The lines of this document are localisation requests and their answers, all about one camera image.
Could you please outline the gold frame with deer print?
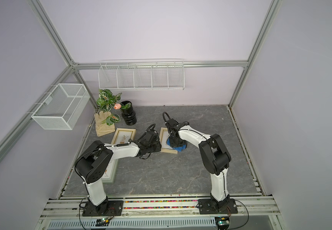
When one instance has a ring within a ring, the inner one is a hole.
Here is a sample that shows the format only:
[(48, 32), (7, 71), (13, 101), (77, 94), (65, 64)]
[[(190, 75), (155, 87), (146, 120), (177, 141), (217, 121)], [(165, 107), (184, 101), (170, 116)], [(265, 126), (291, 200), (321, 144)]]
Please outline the gold frame with deer print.
[(170, 147), (170, 145), (168, 143), (169, 133), (168, 133), (168, 129), (166, 127), (162, 127), (160, 129), (159, 139), (160, 139), (160, 144), (161, 144), (161, 152), (178, 154), (178, 151), (173, 149), (172, 147)]

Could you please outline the blue microfiber cloth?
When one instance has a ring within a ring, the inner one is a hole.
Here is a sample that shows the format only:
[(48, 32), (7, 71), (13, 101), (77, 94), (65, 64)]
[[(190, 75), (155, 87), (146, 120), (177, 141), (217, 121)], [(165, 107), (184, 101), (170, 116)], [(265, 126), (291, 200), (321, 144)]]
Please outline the blue microfiber cloth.
[(185, 140), (174, 141), (171, 137), (167, 139), (167, 145), (169, 145), (173, 150), (183, 151), (187, 147), (187, 142)]

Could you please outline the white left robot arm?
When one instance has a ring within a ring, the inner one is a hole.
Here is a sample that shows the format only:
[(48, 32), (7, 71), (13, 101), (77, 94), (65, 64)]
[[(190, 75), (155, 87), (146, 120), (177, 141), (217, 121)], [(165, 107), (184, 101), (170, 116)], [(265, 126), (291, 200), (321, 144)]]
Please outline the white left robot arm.
[(99, 207), (107, 201), (102, 176), (111, 161), (122, 158), (142, 157), (161, 150), (159, 135), (155, 130), (146, 131), (135, 142), (110, 145), (94, 141), (76, 160), (75, 172), (84, 181), (92, 205)]

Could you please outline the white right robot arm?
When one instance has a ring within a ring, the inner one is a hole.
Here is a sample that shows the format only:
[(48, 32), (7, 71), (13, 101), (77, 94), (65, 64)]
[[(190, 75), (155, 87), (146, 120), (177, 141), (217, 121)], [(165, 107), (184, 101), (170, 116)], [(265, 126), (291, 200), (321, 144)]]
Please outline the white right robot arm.
[(205, 169), (210, 173), (211, 196), (216, 202), (229, 199), (226, 175), (232, 158), (218, 134), (204, 134), (193, 129), (189, 122), (179, 123), (174, 119), (165, 122), (169, 138), (167, 144), (174, 150), (182, 151), (188, 144), (196, 146), (201, 155)]

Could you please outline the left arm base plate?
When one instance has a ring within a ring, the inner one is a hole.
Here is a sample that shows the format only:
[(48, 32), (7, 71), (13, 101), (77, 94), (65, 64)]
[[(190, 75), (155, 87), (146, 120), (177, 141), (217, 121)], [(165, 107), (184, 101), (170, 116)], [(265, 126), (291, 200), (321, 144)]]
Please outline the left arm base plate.
[(95, 217), (95, 216), (120, 216), (122, 214), (124, 202), (121, 200), (105, 200), (98, 206), (93, 205), (90, 201), (85, 203), (82, 216)]

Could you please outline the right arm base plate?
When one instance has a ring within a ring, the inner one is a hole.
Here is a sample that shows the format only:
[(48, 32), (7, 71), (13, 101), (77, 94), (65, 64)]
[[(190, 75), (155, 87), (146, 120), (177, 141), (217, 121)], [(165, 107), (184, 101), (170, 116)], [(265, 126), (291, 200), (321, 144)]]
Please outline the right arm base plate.
[(214, 199), (199, 199), (196, 205), (200, 214), (237, 214), (236, 201), (232, 198), (221, 202)]

